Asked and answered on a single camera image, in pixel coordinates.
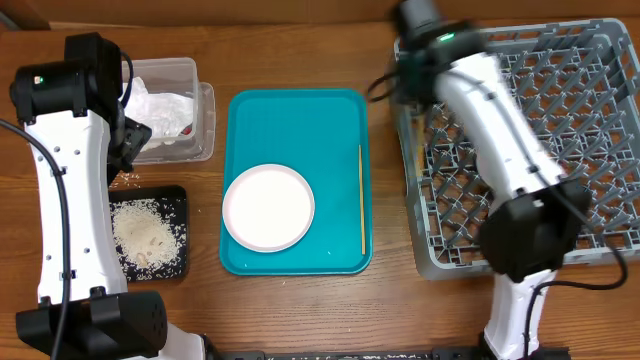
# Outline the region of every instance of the dish rack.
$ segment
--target dish rack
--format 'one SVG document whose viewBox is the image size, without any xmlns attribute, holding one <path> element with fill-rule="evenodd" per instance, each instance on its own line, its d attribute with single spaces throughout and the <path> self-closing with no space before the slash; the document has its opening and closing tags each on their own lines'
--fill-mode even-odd
<svg viewBox="0 0 640 360">
<path fill-rule="evenodd" d="M 584 178 L 591 223 L 640 257 L 640 80 L 629 33 L 616 19 L 483 29 L 490 52 L 534 133 L 570 178 Z M 396 41 L 394 60 L 403 56 Z M 391 96 L 407 181 L 416 267 L 430 280 L 490 272 L 474 236 L 488 215 L 489 188 L 475 152 L 446 104 L 421 108 Z M 613 255 L 583 231 L 565 264 Z"/>
</svg>

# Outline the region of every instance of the white plate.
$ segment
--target white plate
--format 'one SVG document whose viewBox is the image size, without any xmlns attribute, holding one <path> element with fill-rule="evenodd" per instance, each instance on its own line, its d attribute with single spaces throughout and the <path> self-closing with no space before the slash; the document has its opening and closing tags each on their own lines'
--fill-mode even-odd
<svg viewBox="0 0 640 360">
<path fill-rule="evenodd" d="M 242 246 L 276 252 L 297 243 L 313 220 L 315 202 L 306 180 L 293 169 L 267 164 L 240 174 L 227 189 L 222 219 Z"/>
</svg>

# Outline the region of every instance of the chopstick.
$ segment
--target chopstick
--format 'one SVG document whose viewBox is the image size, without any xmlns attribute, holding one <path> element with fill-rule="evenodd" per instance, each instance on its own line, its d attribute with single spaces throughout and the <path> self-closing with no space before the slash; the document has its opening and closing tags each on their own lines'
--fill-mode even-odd
<svg viewBox="0 0 640 360">
<path fill-rule="evenodd" d="M 360 228 L 362 232 L 362 255 L 366 252 L 364 238 L 364 194 L 362 189 L 362 145 L 358 145 L 358 163 L 360 171 Z"/>
</svg>

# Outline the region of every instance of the teal tray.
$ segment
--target teal tray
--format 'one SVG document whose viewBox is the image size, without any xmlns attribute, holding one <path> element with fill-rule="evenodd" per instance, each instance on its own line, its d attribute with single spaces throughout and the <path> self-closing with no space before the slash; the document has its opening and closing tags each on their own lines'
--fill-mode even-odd
<svg viewBox="0 0 640 360">
<path fill-rule="evenodd" d="M 365 255 L 362 255 L 358 145 L 362 145 Z M 220 221 L 220 260 L 236 275 L 354 274 L 373 255 L 366 103 L 347 89 L 250 90 L 229 109 L 223 196 L 233 180 L 261 164 L 302 175 L 316 211 L 309 231 L 276 253 L 244 248 Z"/>
</svg>

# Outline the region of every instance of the black cable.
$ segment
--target black cable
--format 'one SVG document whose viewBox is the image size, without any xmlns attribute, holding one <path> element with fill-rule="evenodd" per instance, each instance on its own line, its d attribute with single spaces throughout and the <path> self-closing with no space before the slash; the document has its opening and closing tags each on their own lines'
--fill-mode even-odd
<svg viewBox="0 0 640 360">
<path fill-rule="evenodd" d="M 51 153 L 33 136 L 24 130 L 10 124 L 8 121 L 0 119 L 0 126 L 13 132 L 14 134 L 27 140 L 35 147 L 40 154 L 47 160 L 58 187 L 58 196 L 60 197 L 60 215 L 62 218 L 62 306 L 60 310 L 60 318 L 58 319 L 58 328 L 53 340 L 53 349 L 51 350 L 51 359 L 58 358 L 60 353 L 60 344 L 64 333 L 65 322 L 67 320 L 67 312 L 69 308 L 69 298 L 71 297 L 71 256 L 70 256 L 70 240 L 69 240 L 69 205 L 67 204 L 67 192 L 65 191 L 62 175 L 64 172 L 58 167 L 56 160 Z"/>
<path fill-rule="evenodd" d="M 538 286 L 536 286 L 533 289 L 531 300 L 529 301 L 529 306 L 527 308 L 527 317 L 525 319 L 525 328 L 524 328 L 524 334 L 523 334 L 524 335 L 523 359 L 529 360 L 529 341 L 531 340 L 529 336 L 529 331 L 531 328 L 531 317 L 533 316 L 533 307 L 535 306 L 535 302 L 538 295 L 540 295 L 540 293 L 544 288 L 551 287 L 551 286 L 567 286 L 567 287 L 574 287 L 574 288 L 586 289 L 586 290 L 597 290 L 597 291 L 613 290 L 613 289 L 619 288 L 627 281 L 627 278 L 629 276 L 629 269 L 627 268 L 627 264 L 624 261 L 624 258 L 622 257 L 622 255 L 620 254 L 620 251 L 615 246 L 613 246 L 609 241 L 607 241 L 607 239 L 602 235 L 602 233 L 598 233 L 595 227 L 591 225 L 591 223 L 589 222 L 589 219 L 587 219 L 587 217 L 584 216 L 584 214 L 582 214 L 580 210 L 578 210 L 575 206 L 573 206 L 573 204 L 571 204 L 564 197 L 564 195 L 562 195 L 556 188 L 552 187 L 549 184 L 549 182 L 540 174 L 540 172 L 538 171 L 537 165 L 533 163 L 533 160 L 530 154 L 526 150 L 524 141 L 522 140 L 522 138 L 520 137 L 520 134 L 515 129 L 515 125 L 511 122 L 511 118 L 509 117 L 509 112 L 504 107 L 504 105 L 502 105 L 502 103 L 499 101 L 496 94 L 493 91 L 491 91 L 489 88 L 484 86 L 480 81 L 473 79 L 467 75 L 464 75 L 455 71 L 449 71 L 446 73 L 446 75 L 463 80 L 469 85 L 477 88 L 478 90 L 484 93 L 484 95 L 487 98 L 487 101 L 496 100 L 493 103 L 495 104 L 496 109 L 500 113 L 500 116 L 503 117 L 505 125 L 507 125 L 507 127 L 509 128 L 509 131 L 511 132 L 511 135 L 514 137 L 518 147 L 522 151 L 522 155 L 527 160 L 527 163 L 529 164 L 529 167 L 532 170 L 532 173 L 535 174 L 538 180 L 546 188 L 550 190 L 551 194 L 567 210 L 569 210 L 569 212 L 571 212 L 575 217 L 577 217 L 584 224 L 584 226 L 586 226 L 587 229 L 589 229 L 589 231 L 591 231 L 594 234 L 594 236 L 598 237 L 601 240 L 601 242 L 604 243 L 607 246 L 607 248 L 609 248 L 609 250 L 611 250 L 611 252 L 613 253 L 613 256 L 618 262 L 618 265 L 620 266 L 620 278 L 617 281 L 610 284 L 585 284 L 585 283 L 579 283 L 574 281 L 554 280 L 554 281 L 547 281 L 547 282 L 538 284 Z"/>
<path fill-rule="evenodd" d="M 369 85 L 369 88 L 367 89 L 367 100 L 369 100 L 369 102 L 378 102 L 388 98 L 391 94 L 393 94 L 393 92 L 396 90 L 395 87 L 387 90 L 387 92 L 385 92 L 380 96 L 371 97 L 371 93 L 373 92 L 373 90 L 375 90 L 378 86 L 380 86 L 380 84 L 396 76 L 398 76 L 398 73 L 390 72 L 377 78 L 373 83 L 371 83 L 371 85 Z"/>
<path fill-rule="evenodd" d="M 125 59 L 125 61 L 127 62 L 127 66 L 129 67 L 129 83 L 127 84 L 127 88 L 124 91 L 124 95 L 122 95 L 122 101 L 120 101 L 122 107 L 126 108 L 127 104 L 129 103 L 129 98 L 131 97 L 131 88 L 133 87 L 133 62 L 126 52 L 120 50 L 120 54 Z"/>
</svg>

